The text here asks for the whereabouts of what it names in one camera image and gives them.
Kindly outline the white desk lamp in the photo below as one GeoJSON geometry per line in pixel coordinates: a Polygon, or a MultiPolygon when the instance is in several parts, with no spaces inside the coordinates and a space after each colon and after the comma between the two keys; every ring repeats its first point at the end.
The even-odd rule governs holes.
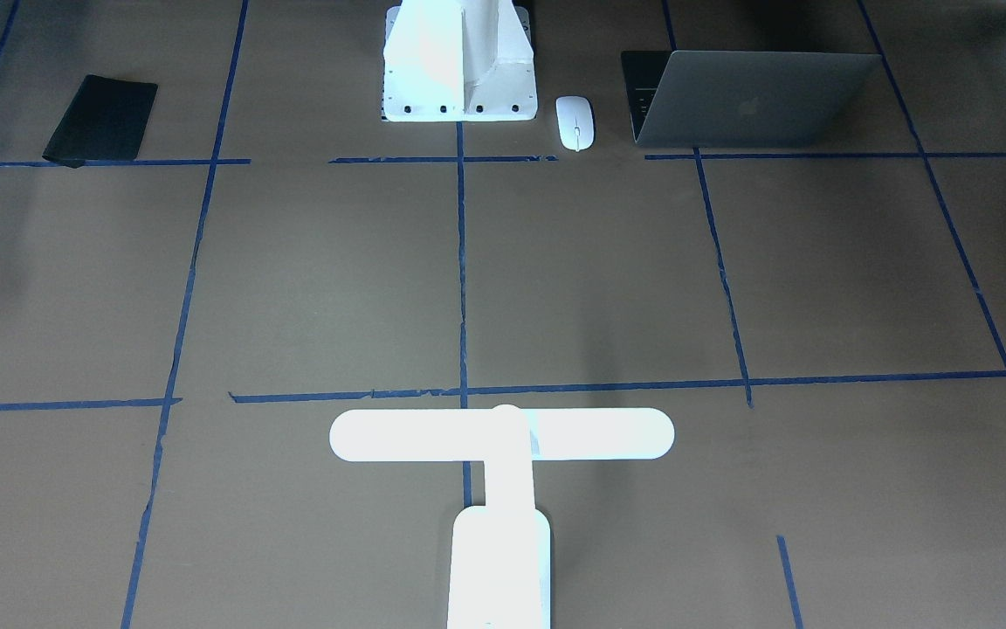
{"type": "Polygon", "coordinates": [[[534,463],[655,460],[675,427],[656,409],[348,410],[330,429],[348,462],[479,462],[484,502],[452,523],[446,624],[552,625],[552,532],[535,500],[534,463]]]}

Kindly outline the white wireless mouse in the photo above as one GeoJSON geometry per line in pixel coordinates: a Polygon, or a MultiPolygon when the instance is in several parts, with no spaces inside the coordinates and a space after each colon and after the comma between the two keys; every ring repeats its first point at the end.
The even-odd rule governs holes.
{"type": "Polygon", "coordinates": [[[586,97],[560,96],[555,100],[555,112],[562,146],[574,152],[589,149],[595,140],[595,116],[586,97]]]}

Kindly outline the black mouse pad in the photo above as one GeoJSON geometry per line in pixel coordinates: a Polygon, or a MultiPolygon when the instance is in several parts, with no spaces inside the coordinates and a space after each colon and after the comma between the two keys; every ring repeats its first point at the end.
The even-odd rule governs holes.
{"type": "Polygon", "coordinates": [[[41,158],[68,168],[139,155],[159,85],[87,74],[41,158]]]}

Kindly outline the grey laptop computer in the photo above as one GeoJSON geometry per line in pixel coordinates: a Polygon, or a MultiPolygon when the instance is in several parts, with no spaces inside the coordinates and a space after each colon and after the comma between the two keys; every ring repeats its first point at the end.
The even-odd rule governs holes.
{"type": "Polygon", "coordinates": [[[877,53],[625,51],[639,147],[808,146],[854,99],[877,53]]]}

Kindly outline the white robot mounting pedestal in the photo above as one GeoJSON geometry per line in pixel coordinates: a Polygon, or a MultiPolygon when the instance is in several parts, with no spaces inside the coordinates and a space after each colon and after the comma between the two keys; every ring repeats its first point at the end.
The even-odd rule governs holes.
{"type": "Polygon", "coordinates": [[[389,122],[531,121],[531,10],[515,1],[403,1],[386,12],[381,115],[389,122]]]}

